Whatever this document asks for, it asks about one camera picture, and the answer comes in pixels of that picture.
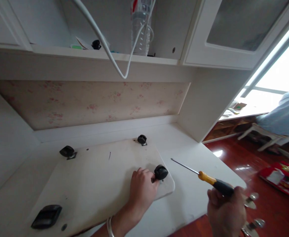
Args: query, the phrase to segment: yellow screwdriver handle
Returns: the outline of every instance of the yellow screwdriver handle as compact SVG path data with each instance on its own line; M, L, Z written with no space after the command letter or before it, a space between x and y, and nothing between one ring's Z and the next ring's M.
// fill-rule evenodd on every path
M200 180L203 180L203 181L209 183L210 185L214 185L214 184L217 182L216 179L214 179L214 178L206 175L203 171L200 171L200 172L199 172L198 178L199 178Z

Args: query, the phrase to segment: cabinet door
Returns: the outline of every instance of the cabinet door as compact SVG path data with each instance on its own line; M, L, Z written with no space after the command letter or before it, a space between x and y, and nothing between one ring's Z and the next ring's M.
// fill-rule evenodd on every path
M32 50L7 0L0 0L0 48Z
M201 0L182 64L253 69L289 22L289 0Z

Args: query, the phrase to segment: wooden board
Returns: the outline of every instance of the wooden board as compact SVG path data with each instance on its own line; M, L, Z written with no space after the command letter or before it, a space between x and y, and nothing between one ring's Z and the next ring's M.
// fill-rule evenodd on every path
M77 157L60 155L48 183L33 207L27 225L46 205L63 207L57 223L46 230L29 228L29 236L69 236L114 215L128 200L132 172L139 167L154 171L165 166L153 142L141 146L136 139L76 149ZM161 181L156 200L175 189L171 174ZM61 227L67 224L64 232Z

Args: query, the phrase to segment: paper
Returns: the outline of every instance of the paper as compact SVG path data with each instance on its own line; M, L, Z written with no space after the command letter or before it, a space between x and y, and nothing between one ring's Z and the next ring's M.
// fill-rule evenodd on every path
M266 179L270 182L272 182L273 184L278 185L279 182L284 178L284 174L282 171L280 171L279 169L273 171L270 176L268 176Z

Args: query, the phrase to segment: screwdriver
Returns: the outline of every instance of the screwdriver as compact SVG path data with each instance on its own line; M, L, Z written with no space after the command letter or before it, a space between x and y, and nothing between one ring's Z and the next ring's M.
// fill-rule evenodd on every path
M203 180L209 184L211 184L215 189L217 189L219 192L221 192L222 195L224 196L228 196L228 197L231 197L233 195L233 192L234 192L234 189L233 187L231 187L229 184L227 184L226 182L224 181L221 181L219 179L215 179L215 178L212 178L208 175L206 175L204 172L202 171L195 171L189 167L187 167L186 165L183 165L179 162L177 162L176 160L174 160L173 158L171 158L171 160L173 160L174 162L178 163L179 165L189 169L190 171L198 174L198 178L200 180Z

